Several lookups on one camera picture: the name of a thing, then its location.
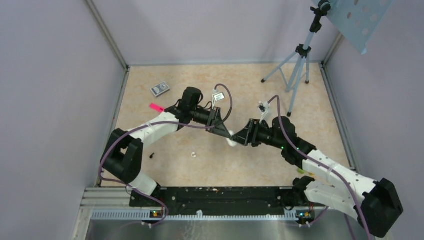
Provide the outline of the white earbud charging case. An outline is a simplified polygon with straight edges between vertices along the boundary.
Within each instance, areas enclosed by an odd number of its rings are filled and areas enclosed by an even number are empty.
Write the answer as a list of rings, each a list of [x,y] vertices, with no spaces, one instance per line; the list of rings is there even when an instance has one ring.
[[[233,147],[236,147],[238,145],[238,143],[235,142],[235,141],[233,141],[233,140],[231,140],[231,137],[234,135],[234,132],[232,130],[230,130],[229,131],[229,135],[230,135],[230,137],[229,138],[226,138],[226,141],[227,141],[228,145],[230,147],[232,147],[232,148]]]

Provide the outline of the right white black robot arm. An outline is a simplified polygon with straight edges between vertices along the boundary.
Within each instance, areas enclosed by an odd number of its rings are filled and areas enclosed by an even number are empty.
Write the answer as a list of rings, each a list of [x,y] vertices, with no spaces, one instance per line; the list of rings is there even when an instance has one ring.
[[[298,137],[296,127],[285,116],[275,117],[272,126],[251,119],[230,138],[244,146],[265,144],[278,148],[286,162],[314,174],[293,182],[293,200],[299,206],[310,202],[328,206],[355,218],[377,238],[384,238],[404,212],[391,181],[363,176],[327,157]]]

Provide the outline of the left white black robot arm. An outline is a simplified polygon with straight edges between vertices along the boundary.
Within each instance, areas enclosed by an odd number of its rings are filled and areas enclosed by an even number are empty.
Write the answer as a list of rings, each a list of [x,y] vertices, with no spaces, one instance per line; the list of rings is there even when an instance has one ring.
[[[201,90],[187,87],[175,105],[166,108],[151,121],[130,130],[114,130],[100,161],[100,169],[142,193],[141,200],[147,206],[156,206],[161,198],[158,191],[160,185],[142,172],[144,147],[183,127],[189,127],[191,121],[199,123],[199,129],[226,138],[231,147],[236,146],[236,142],[231,140],[233,132],[226,129],[219,109],[201,107],[199,104],[202,99]]]

